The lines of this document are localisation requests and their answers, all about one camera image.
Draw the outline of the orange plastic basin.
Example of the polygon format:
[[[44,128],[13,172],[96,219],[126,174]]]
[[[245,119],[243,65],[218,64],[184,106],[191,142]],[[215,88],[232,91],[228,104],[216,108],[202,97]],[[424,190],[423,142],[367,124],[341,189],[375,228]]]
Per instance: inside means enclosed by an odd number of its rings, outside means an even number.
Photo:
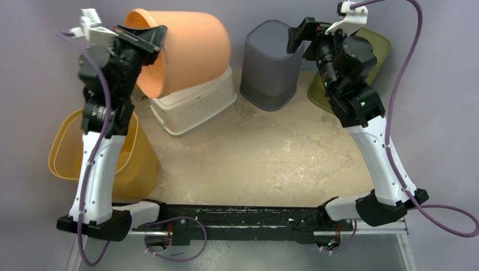
[[[229,34],[215,16],[194,11],[130,11],[124,26],[167,27],[160,54],[142,68],[137,86],[149,98],[162,98],[220,77],[230,65]]]

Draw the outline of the grey plastic basket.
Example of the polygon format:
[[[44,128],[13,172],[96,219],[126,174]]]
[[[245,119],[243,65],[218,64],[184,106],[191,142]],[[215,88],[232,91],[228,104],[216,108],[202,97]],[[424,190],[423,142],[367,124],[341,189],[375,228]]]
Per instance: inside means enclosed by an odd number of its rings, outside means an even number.
[[[286,52],[290,25],[267,20],[246,36],[240,93],[264,111],[283,108],[297,90],[304,45]]]

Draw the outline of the green plastic basket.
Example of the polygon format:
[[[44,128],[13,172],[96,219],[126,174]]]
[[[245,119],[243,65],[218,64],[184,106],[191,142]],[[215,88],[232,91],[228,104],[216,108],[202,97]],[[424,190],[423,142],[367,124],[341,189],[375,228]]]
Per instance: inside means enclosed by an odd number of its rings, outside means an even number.
[[[381,69],[383,62],[386,60],[391,48],[392,43],[389,39],[385,36],[369,30],[367,28],[359,29],[358,32],[355,34],[356,36],[365,38],[369,41],[373,47],[373,53],[377,58],[377,64],[369,73],[369,76],[365,79],[365,81],[372,85],[374,82],[379,70]],[[309,100],[316,105],[318,108],[322,109],[323,111],[333,114],[331,106],[328,102],[329,98],[326,96],[326,89],[323,84],[323,79],[319,72],[313,78],[313,82],[310,84],[307,95]]]

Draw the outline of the white plastic basket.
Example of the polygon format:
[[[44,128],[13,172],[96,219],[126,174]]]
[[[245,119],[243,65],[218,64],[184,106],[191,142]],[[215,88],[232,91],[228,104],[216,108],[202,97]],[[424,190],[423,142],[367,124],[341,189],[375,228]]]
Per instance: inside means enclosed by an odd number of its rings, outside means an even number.
[[[210,121],[237,100],[232,69],[218,78],[162,98],[150,99],[150,109],[161,127],[174,137]]]

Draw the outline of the yellow plastic basket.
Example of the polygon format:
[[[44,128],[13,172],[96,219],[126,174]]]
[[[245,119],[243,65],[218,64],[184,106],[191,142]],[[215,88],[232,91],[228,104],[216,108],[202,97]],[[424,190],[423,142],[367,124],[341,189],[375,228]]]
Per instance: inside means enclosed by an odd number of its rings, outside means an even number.
[[[48,157],[50,172],[61,179],[78,183],[82,162],[82,110],[70,114],[62,123]],[[134,113],[118,158],[112,201],[134,203],[154,190],[160,170],[159,159]]]

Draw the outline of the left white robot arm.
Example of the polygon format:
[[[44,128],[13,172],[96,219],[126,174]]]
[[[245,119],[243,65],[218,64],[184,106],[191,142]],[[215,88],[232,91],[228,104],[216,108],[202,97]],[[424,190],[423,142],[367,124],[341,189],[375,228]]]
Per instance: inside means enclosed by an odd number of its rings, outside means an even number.
[[[115,171],[134,111],[133,89],[143,67],[156,62],[167,27],[110,30],[106,44],[80,49],[78,77],[84,88],[81,110],[83,159],[72,207],[57,219],[61,231],[104,241],[122,241],[139,226],[161,231],[168,215],[161,202],[141,200],[123,206],[112,202]]]

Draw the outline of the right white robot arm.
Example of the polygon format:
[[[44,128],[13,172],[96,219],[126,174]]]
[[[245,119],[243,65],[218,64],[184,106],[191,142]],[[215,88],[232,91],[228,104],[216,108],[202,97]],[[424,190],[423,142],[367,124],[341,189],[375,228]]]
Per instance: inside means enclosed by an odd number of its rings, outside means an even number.
[[[403,218],[415,203],[429,196],[411,181],[400,181],[405,170],[392,166],[388,155],[396,151],[386,134],[386,112],[381,98],[367,77],[377,64],[371,43],[340,30],[328,33],[328,23],[306,17],[288,30],[286,51],[295,53],[304,41],[303,54],[316,63],[333,114],[359,148],[373,182],[373,189],[355,197],[334,197],[319,205],[317,222],[330,230],[341,220],[360,219],[369,226],[382,226]]]

